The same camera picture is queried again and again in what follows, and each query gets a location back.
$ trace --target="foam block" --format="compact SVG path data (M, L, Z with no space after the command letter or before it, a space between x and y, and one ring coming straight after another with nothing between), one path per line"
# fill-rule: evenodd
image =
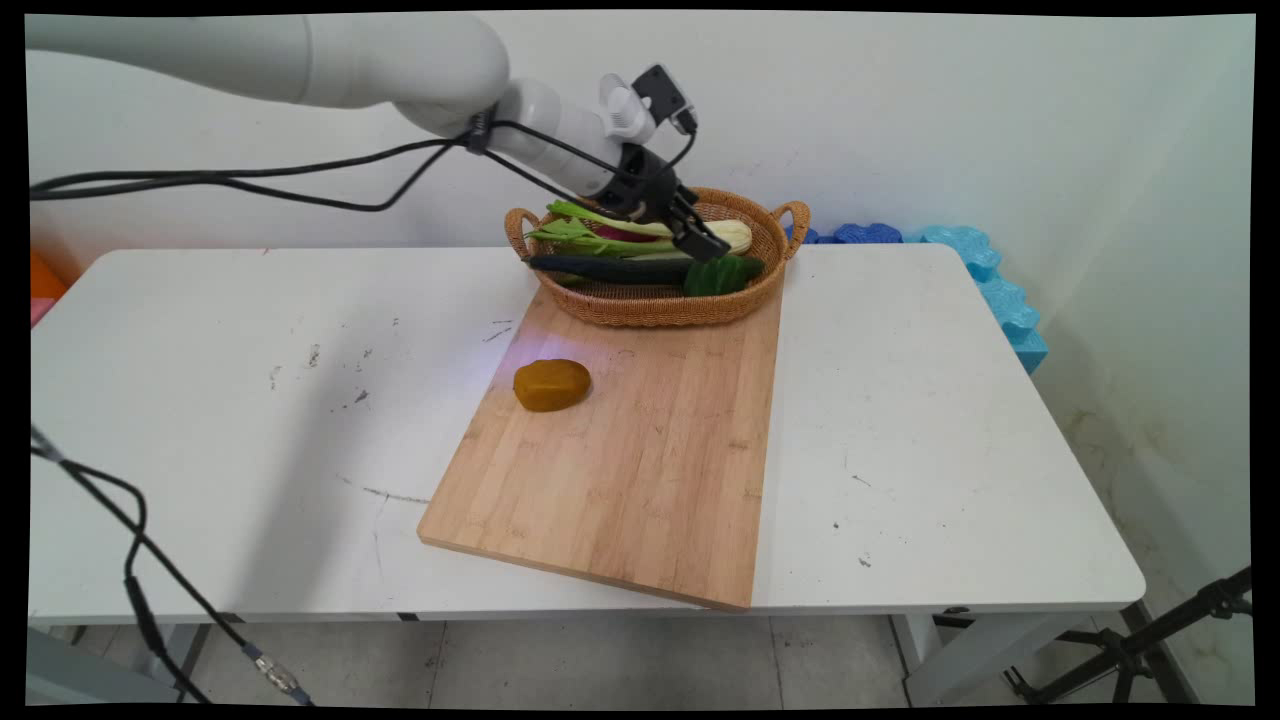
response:
M1038 332L1032 331L1027 333L1027 337L1014 343L1014 352L1029 375L1036 368L1039 368L1041 360L1048 355L1048 343Z
M938 242L960 255L1018 360L1028 374L1034 372L1048 355L1048 343L1036 332L1039 311L1027 305L1025 290L1000 277L996 268L1001 256L991 247L987 233L975 228L933 225L920 233L918 242Z
M884 223L872 223L868 227L846 223L836 229L835 237L844 245L863 245L868 242L902 242L902 233Z
M920 233L920 242L938 242L952 247L960 254L965 268L973 279L984 283L996 277L996 266L1000 265L1000 252L991 247L987 233L975 228L947 228L931 225Z
M978 283L978 290L987 300L987 306L1000 320L1000 328L1005 331L1005 337L1010 342L1019 342L1025 338L1036 324L1039 323L1039 311L1027 305L1027 291L1000 277L995 277L984 283Z

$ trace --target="basket handle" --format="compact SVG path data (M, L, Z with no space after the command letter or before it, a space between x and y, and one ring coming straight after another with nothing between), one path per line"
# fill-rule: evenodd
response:
M804 236L809 234L809 206L799 200L783 202L773 211L773 219L782 224L782 215L791 213L791 242L787 243L782 256L787 260L800 250Z
M525 220L529 220L530 225L538 227L538 215L524 208L515 208L508 211L507 219L503 223L507 228L507 242L511 243L511 249L516 251L516 255L520 255L521 260L529 260L529 256L532 255L529 245L525 242Z

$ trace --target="cable connector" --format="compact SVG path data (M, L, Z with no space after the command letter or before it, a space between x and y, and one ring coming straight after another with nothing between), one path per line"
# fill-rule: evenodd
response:
M471 120L467 123L467 152L472 155L484 155L484 151L489 149L489 140L493 137L493 117L498 111L498 105L493 105L485 110L480 110L475 115L471 115Z
M311 702L311 697L302 689L298 679L293 676L293 673L289 673L288 667L265 655L253 643L244 643L242 650L244 655L250 656L257 670L266 675L268 682L275 685L275 689L298 701L300 705Z

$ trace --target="tripod stand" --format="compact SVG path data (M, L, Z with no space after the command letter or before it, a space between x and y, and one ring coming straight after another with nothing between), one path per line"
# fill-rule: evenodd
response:
M1059 639L1096 644L1102 648L1102 652L1082 662L1075 669L1069 670L1043 688L1037 689L1030 687L1021 674L1018 673L1016 667L1010 669L1012 674L1006 670L1005 679L1009 680L1014 692L1027 701L1028 705L1047 705L1111 670L1116 670L1119 678L1116 679L1116 689L1111 697L1111 702L1129 702L1129 691L1133 688L1134 676L1152 676L1151 670L1142 661L1147 651L1165 638L1197 623L1206 615L1228 619L1240 612L1253 618L1253 603L1245 601L1243 597L1251 589L1253 589L1252 565L1230 578L1215 580L1204 585L1194 597L1156 618L1132 635L1121 635L1111 629L1102 630L1101 633L1064 633Z

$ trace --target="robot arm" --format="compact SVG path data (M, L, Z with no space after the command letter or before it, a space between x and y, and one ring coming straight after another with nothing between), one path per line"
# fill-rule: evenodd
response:
M31 50L127 63L261 100L323 108L392 102L443 137L474 129L479 117L490 126L516 122L623 172L605 170L500 123L485 137L488 149L607 210L667 224L677 247L695 258L716 258L728 249L692 211L696 196L643 147L663 119L671 118L686 135L696 126L692 106L660 65L646 70L635 88L605 76L602 115L563 101L540 82L512 81L502 40L462 13L27 15L26 41ZM645 83L649 109L637 94Z

